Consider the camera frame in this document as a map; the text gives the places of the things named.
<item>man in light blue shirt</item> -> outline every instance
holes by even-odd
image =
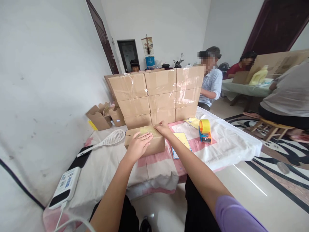
[[[221,58],[220,49],[212,46],[199,52],[202,65],[205,67],[201,94],[198,106],[210,110],[211,104],[220,97],[222,72],[217,69],[217,61]]]

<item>yellow bottle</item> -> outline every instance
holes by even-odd
[[[264,67],[261,68],[260,71],[256,72],[253,75],[249,85],[257,85],[257,84],[263,83],[263,81],[264,81],[264,79],[265,79],[265,77],[268,73],[267,68],[268,68],[268,65],[264,65]]]

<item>tiled floor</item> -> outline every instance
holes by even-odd
[[[211,107],[211,113],[223,119],[242,111],[241,105],[229,106],[226,98],[215,101]],[[245,162],[216,174],[269,231],[308,231],[309,214]],[[132,204],[140,222],[148,216],[152,231],[184,231],[187,207],[184,184],[179,184],[173,195],[154,193],[132,201]]]

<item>table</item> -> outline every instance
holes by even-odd
[[[197,129],[184,121],[170,123],[173,132],[184,132],[192,151],[208,167],[220,170],[237,164],[242,160],[251,160],[259,156],[262,142],[234,127],[223,119],[198,107],[198,119],[209,119],[213,143],[201,143]],[[116,129],[127,130],[126,126],[112,127],[95,131],[85,146],[95,145]],[[187,172],[178,159],[173,159],[171,145],[165,141],[165,151],[139,159],[131,172],[127,196],[134,199],[154,192],[174,193],[178,183],[186,180]],[[116,145],[94,149],[82,168],[73,199],[68,203],[69,212],[89,218],[94,206],[101,200],[126,149],[124,140]],[[53,218],[56,210],[46,209],[43,213],[44,223]]]
[[[249,106],[252,102],[253,97],[262,97],[265,98],[271,91],[269,89],[270,84],[268,85],[244,85],[232,83],[233,79],[226,79],[222,81],[222,90],[228,91],[226,94],[229,100],[231,100],[231,106],[234,106],[239,98],[243,95],[248,97],[247,105],[245,106],[244,111],[249,110]]]

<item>flip-flop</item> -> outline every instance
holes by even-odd
[[[300,142],[300,143],[309,143],[309,135],[304,135],[304,136],[290,136],[290,139],[295,141],[295,142]]]
[[[252,117],[252,118],[256,118],[256,119],[259,119],[259,118],[260,118],[260,115],[257,114],[257,113],[247,113],[247,112],[243,112],[242,114],[243,114],[243,115],[246,115],[246,116],[249,116],[249,117]]]

